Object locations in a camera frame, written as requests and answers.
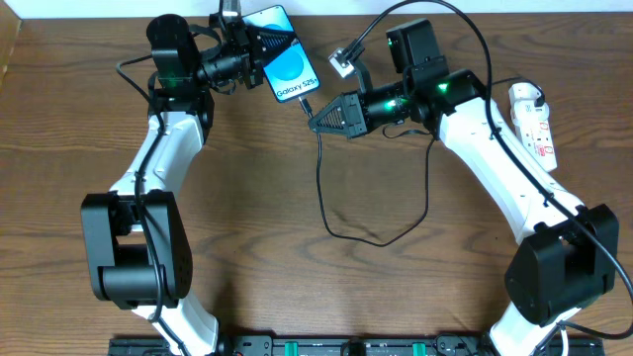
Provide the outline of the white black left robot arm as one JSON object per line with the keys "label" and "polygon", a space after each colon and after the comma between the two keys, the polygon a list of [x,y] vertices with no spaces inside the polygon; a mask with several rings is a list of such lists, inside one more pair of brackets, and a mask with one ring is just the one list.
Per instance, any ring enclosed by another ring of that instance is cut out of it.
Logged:
{"label": "white black left robot arm", "polygon": [[215,93],[260,85],[299,41],[285,11],[221,10],[207,26],[167,14],[146,36],[155,71],[140,91],[147,135],[126,173],[80,209],[94,295],[152,324],[174,355],[227,355],[218,320],[191,289],[193,257],[176,198],[213,125]]}

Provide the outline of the blue screen Galaxy smartphone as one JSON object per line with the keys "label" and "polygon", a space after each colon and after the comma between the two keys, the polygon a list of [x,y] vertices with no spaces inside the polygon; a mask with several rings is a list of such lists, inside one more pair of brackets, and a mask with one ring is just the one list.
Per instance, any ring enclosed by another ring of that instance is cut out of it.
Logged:
{"label": "blue screen Galaxy smartphone", "polygon": [[[294,31],[286,10],[281,5],[272,6],[243,17],[247,26]],[[317,73],[299,40],[269,64],[263,64],[269,86],[279,103],[289,102],[314,92],[320,86]]]}

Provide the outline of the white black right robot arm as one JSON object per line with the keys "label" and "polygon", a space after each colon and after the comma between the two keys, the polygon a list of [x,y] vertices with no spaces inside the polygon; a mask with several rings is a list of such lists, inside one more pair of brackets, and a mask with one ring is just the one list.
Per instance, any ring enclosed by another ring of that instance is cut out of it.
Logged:
{"label": "white black right robot arm", "polygon": [[356,138],[412,120],[475,174],[508,222],[517,251],[504,276],[510,303],[489,332],[497,355],[535,355],[623,275],[619,223],[605,205],[586,207],[511,133],[491,88],[467,69],[451,71],[429,21],[391,28],[388,47],[402,80],[374,87],[354,41],[329,58],[357,90],[339,95],[309,121],[316,134]]}

